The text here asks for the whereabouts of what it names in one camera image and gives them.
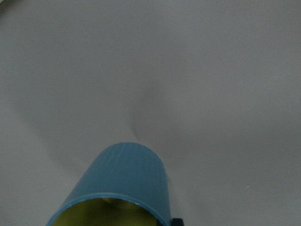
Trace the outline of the blue mug yellow inside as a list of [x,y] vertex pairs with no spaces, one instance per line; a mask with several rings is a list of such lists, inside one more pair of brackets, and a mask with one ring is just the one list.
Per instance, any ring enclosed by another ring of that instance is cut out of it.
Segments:
[[148,147],[102,151],[48,221],[50,226],[182,226],[171,216],[162,160]]

